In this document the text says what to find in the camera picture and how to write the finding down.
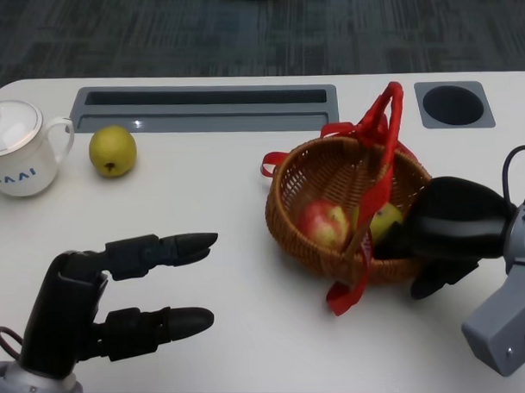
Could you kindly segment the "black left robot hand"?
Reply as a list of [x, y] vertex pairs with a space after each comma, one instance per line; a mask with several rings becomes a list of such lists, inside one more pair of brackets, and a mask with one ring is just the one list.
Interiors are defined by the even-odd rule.
[[101, 324], [94, 319], [110, 278], [143, 278], [157, 265], [194, 264], [209, 255], [217, 238], [216, 233], [165, 238], [152, 234], [108, 242], [101, 253], [77, 251], [57, 256], [28, 320], [19, 358], [21, 368], [62, 379], [80, 361], [96, 357], [130, 359], [210, 328], [213, 313], [195, 307], [166, 307], [153, 312], [132, 307], [108, 313]]

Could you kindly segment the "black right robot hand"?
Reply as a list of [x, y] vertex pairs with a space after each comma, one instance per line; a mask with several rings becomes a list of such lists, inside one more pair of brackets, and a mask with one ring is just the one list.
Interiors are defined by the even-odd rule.
[[410, 287], [422, 300], [456, 284], [478, 268], [481, 259], [503, 255], [516, 206], [494, 190], [456, 177], [432, 178], [374, 246], [374, 257], [408, 259], [422, 270]]

